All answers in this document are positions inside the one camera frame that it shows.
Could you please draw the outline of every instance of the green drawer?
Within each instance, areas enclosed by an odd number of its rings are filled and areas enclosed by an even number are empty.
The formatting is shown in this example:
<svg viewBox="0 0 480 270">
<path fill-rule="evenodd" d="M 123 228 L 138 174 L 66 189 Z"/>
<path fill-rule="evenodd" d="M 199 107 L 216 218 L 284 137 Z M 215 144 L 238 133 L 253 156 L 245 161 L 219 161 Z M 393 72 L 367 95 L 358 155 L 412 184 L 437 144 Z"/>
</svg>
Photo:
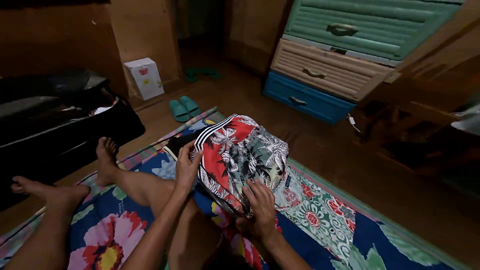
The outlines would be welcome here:
<svg viewBox="0 0 480 270">
<path fill-rule="evenodd" d="M 296 0 L 285 34 L 401 61 L 460 6 L 419 0 Z"/>
</svg>

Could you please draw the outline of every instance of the white box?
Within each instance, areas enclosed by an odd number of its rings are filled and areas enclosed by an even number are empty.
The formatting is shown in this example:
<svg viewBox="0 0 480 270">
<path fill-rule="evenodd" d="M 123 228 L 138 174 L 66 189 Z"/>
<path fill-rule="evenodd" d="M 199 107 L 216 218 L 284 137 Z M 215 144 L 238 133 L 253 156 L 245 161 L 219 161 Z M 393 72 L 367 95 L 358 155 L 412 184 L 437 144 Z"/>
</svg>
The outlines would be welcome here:
<svg viewBox="0 0 480 270">
<path fill-rule="evenodd" d="M 150 58 L 143 58 L 124 65 L 132 73 L 132 77 L 138 87 L 138 92 L 143 100 L 163 94 L 162 80 L 158 74 L 156 63 Z"/>
</svg>

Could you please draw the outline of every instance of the floral mat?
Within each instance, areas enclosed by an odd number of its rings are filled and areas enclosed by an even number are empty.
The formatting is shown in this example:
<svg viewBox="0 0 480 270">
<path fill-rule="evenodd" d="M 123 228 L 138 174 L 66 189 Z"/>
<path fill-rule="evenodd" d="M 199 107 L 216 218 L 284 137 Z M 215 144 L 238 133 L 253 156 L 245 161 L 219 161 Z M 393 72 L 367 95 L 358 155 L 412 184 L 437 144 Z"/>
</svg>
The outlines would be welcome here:
<svg viewBox="0 0 480 270">
<path fill-rule="evenodd" d="M 120 160 L 119 166 L 174 179 L 176 163 L 162 150 L 168 138 L 223 119 L 212 108 Z M 314 269 L 467 269 L 295 160 L 288 159 L 287 164 L 288 178 L 275 192 L 277 229 Z M 118 269 L 153 221 L 150 208 L 137 205 L 114 185 L 98 187 L 95 178 L 93 173 L 79 182 L 91 187 L 91 193 L 72 220 L 69 269 Z M 237 253 L 253 268 L 269 269 L 200 186 L 194 198 Z M 0 268 L 35 229 L 43 211 L 0 237 Z"/>
</svg>

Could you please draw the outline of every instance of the white cable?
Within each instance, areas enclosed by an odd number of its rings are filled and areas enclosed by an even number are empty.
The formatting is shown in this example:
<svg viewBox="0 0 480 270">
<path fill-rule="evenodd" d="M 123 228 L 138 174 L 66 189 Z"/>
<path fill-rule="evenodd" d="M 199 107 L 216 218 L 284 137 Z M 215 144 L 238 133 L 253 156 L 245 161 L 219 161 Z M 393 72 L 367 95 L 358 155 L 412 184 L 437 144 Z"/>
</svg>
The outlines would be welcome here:
<svg viewBox="0 0 480 270">
<path fill-rule="evenodd" d="M 355 119 L 353 119 L 353 117 L 350 115 L 350 113 L 348 113 L 348 121 L 350 122 L 350 124 L 353 126 L 354 129 L 356 129 L 358 132 L 360 132 L 360 129 L 358 129 L 356 126 L 355 126 Z"/>
</svg>

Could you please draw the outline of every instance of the hand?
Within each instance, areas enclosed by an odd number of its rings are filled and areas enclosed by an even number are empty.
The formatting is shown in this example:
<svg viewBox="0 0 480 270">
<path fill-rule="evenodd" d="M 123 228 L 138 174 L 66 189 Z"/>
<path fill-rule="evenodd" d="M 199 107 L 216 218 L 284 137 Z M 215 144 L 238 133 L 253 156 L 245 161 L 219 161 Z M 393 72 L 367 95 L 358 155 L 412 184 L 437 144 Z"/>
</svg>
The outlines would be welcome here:
<svg viewBox="0 0 480 270">
<path fill-rule="evenodd" d="M 254 215 L 254 223 L 247 218 L 238 218 L 237 228 L 248 230 L 254 237 L 259 238 L 265 246 L 279 236 L 275 229 L 275 196 L 266 185 L 247 180 L 247 186 L 242 188 L 250 202 Z"/>
<path fill-rule="evenodd" d="M 204 151 L 200 150 L 195 155 L 195 158 L 193 158 L 193 161 L 190 161 L 189 153 L 194 143 L 195 140 L 189 142 L 180 149 L 176 166 L 177 177 L 175 180 L 175 189 L 182 192 L 186 191 L 187 193 L 192 187 L 193 181 L 198 172 L 198 165 L 204 155 Z"/>
</svg>

